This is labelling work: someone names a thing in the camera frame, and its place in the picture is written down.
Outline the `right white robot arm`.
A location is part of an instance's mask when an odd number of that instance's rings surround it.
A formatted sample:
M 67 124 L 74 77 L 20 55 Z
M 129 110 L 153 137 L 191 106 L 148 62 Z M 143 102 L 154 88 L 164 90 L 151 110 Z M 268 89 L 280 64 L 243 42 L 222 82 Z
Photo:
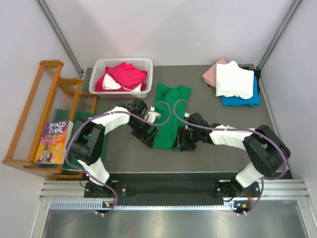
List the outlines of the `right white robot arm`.
M 243 196 L 259 179 L 272 178 L 277 169 L 291 156 L 289 148 L 267 125 L 238 130 L 219 123 L 209 125 L 199 113 L 187 115 L 184 126 L 179 126 L 172 149 L 192 151 L 196 143 L 225 145 L 246 151 L 250 163 L 230 181 L 230 188 Z

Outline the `green t shirt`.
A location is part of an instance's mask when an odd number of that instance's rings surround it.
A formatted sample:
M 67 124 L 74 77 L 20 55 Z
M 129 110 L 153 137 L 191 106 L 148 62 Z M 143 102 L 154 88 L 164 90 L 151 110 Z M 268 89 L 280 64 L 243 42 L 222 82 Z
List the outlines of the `green t shirt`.
M 153 147 L 156 149 L 172 150 L 176 140 L 177 129 L 179 126 L 184 126 L 173 113 L 173 106 L 177 103 L 176 113 L 182 118 L 186 110 L 186 103 L 180 102 L 180 99 L 189 100 L 191 88 L 186 86 L 169 87 L 163 83 L 157 84 L 155 96 L 155 112 L 161 114 L 161 118 L 155 123 L 166 124 L 158 127 L 158 132 L 155 136 Z

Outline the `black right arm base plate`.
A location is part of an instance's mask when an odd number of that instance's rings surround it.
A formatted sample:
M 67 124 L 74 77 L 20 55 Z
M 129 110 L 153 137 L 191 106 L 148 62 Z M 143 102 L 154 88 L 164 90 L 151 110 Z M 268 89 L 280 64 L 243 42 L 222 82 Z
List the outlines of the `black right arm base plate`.
M 215 183 L 215 191 L 218 197 L 227 201 L 234 198 L 258 197 L 260 194 L 260 186 L 258 182 L 254 182 L 244 188 L 235 180 L 225 180 Z

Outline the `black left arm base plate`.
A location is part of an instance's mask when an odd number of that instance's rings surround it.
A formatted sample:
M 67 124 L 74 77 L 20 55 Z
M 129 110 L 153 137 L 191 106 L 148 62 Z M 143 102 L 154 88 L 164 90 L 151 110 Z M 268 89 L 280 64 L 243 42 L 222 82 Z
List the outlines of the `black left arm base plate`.
M 127 193 L 126 183 L 108 181 L 106 185 L 110 186 L 117 193 L 119 198 L 126 197 L 126 193 Z M 114 196 L 114 193 L 110 189 L 104 187 L 103 185 L 97 185 L 89 181 L 85 185 L 84 197 L 85 198 L 111 198 L 115 196 Z

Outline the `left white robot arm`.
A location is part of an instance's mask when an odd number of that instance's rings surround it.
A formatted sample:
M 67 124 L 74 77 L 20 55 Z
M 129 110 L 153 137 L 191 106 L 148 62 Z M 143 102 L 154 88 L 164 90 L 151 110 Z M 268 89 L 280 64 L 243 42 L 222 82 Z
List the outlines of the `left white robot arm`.
M 76 159 L 80 169 L 89 177 L 86 187 L 100 196 L 112 192 L 109 172 L 102 162 L 105 136 L 122 125 L 129 125 L 132 133 L 147 145 L 152 145 L 158 130 L 148 132 L 154 122 L 161 118 L 155 108 L 147 110 L 146 103 L 135 99 L 130 104 L 120 104 L 112 110 L 92 118 L 79 118 L 72 130 L 66 154 Z

